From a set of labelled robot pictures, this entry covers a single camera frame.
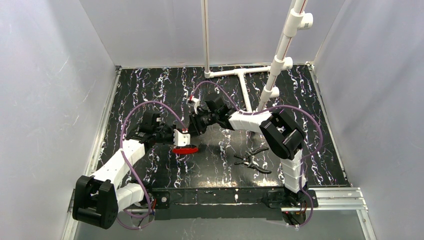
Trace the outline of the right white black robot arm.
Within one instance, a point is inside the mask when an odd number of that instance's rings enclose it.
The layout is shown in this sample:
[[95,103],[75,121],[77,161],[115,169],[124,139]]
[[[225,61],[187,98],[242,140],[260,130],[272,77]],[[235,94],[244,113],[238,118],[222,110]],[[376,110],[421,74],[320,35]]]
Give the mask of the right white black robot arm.
[[271,171],[255,165],[252,157],[260,152],[271,150],[280,159],[284,175],[281,189],[267,191],[261,202],[269,208],[317,207],[313,196],[308,193],[308,181],[304,174],[303,141],[306,134],[282,106],[271,107],[259,112],[245,112],[228,107],[216,94],[206,101],[207,108],[200,107],[197,98],[190,97],[187,105],[194,111],[189,116],[188,133],[194,137],[204,134],[208,126],[218,124],[221,128],[244,130],[262,134],[266,147],[237,155],[238,164],[245,164],[262,174]]

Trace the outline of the metal plate with red handle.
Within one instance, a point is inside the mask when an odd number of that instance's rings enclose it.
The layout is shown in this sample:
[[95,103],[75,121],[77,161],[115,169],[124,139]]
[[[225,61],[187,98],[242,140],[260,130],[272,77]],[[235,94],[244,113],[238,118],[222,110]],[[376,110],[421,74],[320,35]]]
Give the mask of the metal plate with red handle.
[[175,146],[172,149],[172,152],[177,155],[189,155],[194,154],[199,151],[199,148],[196,145],[189,144],[185,146]]

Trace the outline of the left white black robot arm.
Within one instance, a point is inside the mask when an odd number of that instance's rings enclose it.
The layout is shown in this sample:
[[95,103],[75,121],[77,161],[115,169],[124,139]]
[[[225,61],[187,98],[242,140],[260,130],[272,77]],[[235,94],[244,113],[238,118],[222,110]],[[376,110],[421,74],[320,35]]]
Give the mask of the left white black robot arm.
[[147,203],[152,211],[152,198],[143,181],[121,186],[124,176],[134,170],[155,144],[172,145],[178,129],[161,121],[157,112],[146,112],[137,126],[124,134],[120,149],[92,175],[82,175],[75,184],[72,217],[102,229],[110,228],[118,214],[135,203]]

